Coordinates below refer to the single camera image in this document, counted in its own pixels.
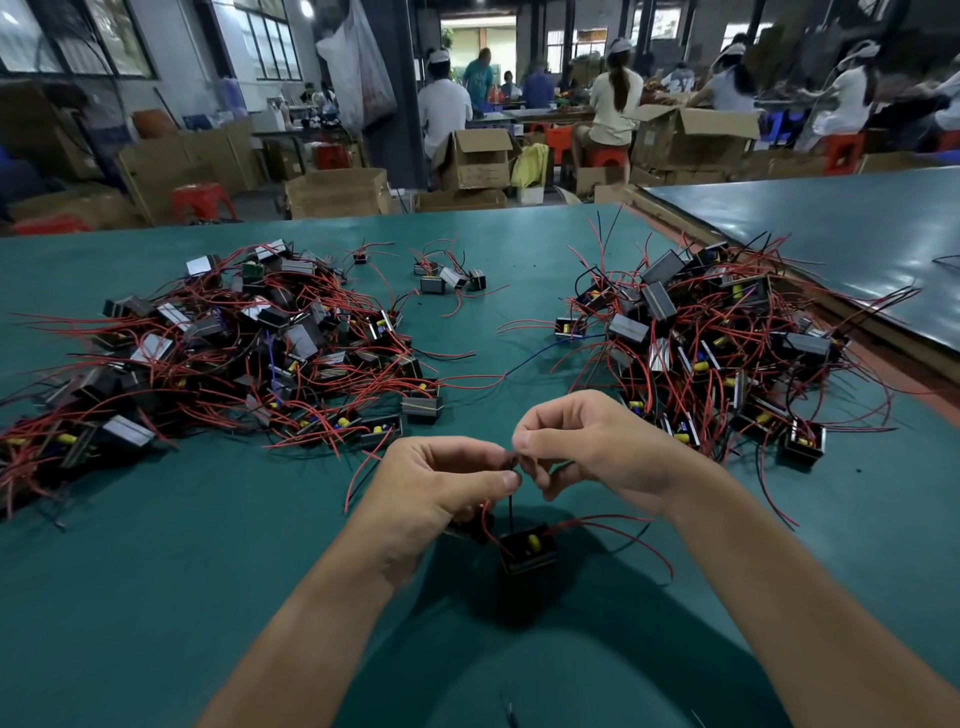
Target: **red plastic stool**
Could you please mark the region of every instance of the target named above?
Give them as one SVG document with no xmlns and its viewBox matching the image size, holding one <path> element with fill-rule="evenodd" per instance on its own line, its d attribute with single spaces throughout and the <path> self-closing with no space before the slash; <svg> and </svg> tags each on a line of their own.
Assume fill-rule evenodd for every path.
<svg viewBox="0 0 960 728">
<path fill-rule="evenodd" d="M 86 223 L 68 212 L 21 220 L 13 226 L 18 235 L 61 235 L 65 232 L 90 232 Z"/>
<path fill-rule="evenodd" d="M 622 149 L 588 149 L 587 167 L 626 167 L 627 153 Z"/>
<path fill-rule="evenodd" d="M 943 132 L 937 139 L 937 151 L 949 152 L 952 149 L 960 149 L 960 132 Z"/>
<path fill-rule="evenodd" d="M 174 189 L 174 215 L 185 223 L 183 209 L 189 207 L 199 222 L 215 223 L 221 219 L 220 203 L 227 206 L 230 218 L 237 219 L 230 197 L 224 188 L 216 182 L 201 182 L 199 184 L 185 184 Z"/>
<path fill-rule="evenodd" d="M 564 152 L 570 150 L 573 127 L 570 125 L 553 127 L 553 129 L 547 129 L 543 134 L 546 136 L 546 145 L 553 150 L 554 166 L 560 166 L 564 162 Z"/>
<path fill-rule="evenodd" d="M 317 169 L 349 169 L 350 157 L 343 144 L 318 144 L 313 148 Z"/>
<path fill-rule="evenodd" d="M 856 172 L 856 166 L 863 154 L 863 143 L 867 135 L 864 133 L 839 133 L 824 137 L 824 154 L 827 163 L 824 165 L 824 175 L 851 175 Z"/>
</svg>

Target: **white hat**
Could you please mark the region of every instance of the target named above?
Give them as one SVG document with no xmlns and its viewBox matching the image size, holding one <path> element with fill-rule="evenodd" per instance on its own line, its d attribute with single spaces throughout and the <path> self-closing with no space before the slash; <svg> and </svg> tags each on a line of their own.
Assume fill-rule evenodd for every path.
<svg viewBox="0 0 960 728">
<path fill-rule="evenodd" d="M 623 53 L 624 51 L 629 51 L 634 46 L 626 38 L 614 38 L 613 43 L 610 44 L 610 49 L 607 51 L 608 56 L 612 56 L 614 53 Z"/>
<path fill-rule="evenodd" d="M 723 51 L 720 52 L 720 55 L 717 56 L 717 60 L 719 61 L 724 56 L 743 56 L 746 52 L 747 46 L 745 46 L 743 43 L 731 43 L 727 48 L 724 48 Z"/>
</svg>

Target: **white shirt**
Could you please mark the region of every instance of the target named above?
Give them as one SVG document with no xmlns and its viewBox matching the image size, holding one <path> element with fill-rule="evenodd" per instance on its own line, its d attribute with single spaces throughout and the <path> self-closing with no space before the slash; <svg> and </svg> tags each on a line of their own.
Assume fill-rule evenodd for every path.
<svg viewBox="0 0 960 728">
<path fill-rule="evenodd" d="M 421 88 L 417 105 L 420 107 L 420 128 L 425 129 L 423 152 L 430 159 L 451 132 L 465 129 L 473 118 L 467 90 L 449 79 L 439 79 Z"/>
<path fill-rule="evenodd" d="M 937 120 L 937 126 L 945 132 L 960 131 L 960 71 L 934 88 L 933 93 L 950 99 L 948 109 L 940 109 L 933 114 L 933 118 Z"/>
<path fill-rule="evenodd" d="M 835 133 L 859 133 L 870 118 L 870 104 L 865 104 L 867 95 L 867 71 L 863 66 L 851 68 L 837 76 L 830 87 L 837 99 L 836 111 L 817 114 L 813 120 L 813 132 L 820 136 Z"/>
<path fill-rule="evenodd" d="M 713 91 L 713 107 L 718 111 L 753 111 L 755 109 L 754 97 L 736 90 L 733 84 L 733 68 L 715 74 L 704 88 Z"/>
<path fill-rule="evenodd" d="M 696 75 L 689 68 L 676 68 L 663 77 L 660 82 L 669 93 L 687 93 L 693 89 Z"/>
<path fill-rule="evenodd" d="M 627 104 L 623 111 L 636 109 L 640 103 L 640 94 L 643 92 L 643 79 L 638 73 L 629 68 L 623 69 L 627 75 L 630 89 L 627 91 Z M 601 73 L 593 82 L 590 91 L 590 105 L 596 110 L 593 117 L 593 126 L 590 127 L 590 138 L 597 144 L 606 144 L 611 147 L 626 147 L 630 144 L 636 122 L 626 118 L 613 105 L 613 85 L 610 83 L 610 73 Z"/>
</svg>

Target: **plastic bag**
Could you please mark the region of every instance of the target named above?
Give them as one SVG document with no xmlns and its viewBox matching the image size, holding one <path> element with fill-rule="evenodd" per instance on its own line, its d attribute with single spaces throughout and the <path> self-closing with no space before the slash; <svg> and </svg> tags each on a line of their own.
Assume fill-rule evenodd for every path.
<svg viewBox="0 0 960 728">
<path fill-rule="evenodd" d="M 396 111 L 387 64 L 373 37 L 360 0 L 350 0 L 347 19 L 337 32 L 317 43 L 340 103 L 340 122 L 360 133 L 377 119 Z"/>
</svg>

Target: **hand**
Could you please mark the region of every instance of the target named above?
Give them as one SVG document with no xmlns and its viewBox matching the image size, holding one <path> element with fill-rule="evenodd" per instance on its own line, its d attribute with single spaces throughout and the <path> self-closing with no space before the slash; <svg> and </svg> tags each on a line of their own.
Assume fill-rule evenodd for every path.
<svg viewBox="0 0 960 728">
<path fill-rule="evenodd" d="M 406 437 L 387 449 L 360 505 L 338 537 L 351 562 L 405 583 L 420 555 L 456 516 L 520 485 L 513 454 L 469 437 Z"/>
<path fill-rule="evenodd" d="M 695 450 L 595 390 L 539 404 L 514 431 L 520 465 L 545 500 L 581 480 L 599 480 L 651 513 L 677 483 L 716 467 Z M 553 473 L 558 463 L 571 462 Z"/>
</svg>

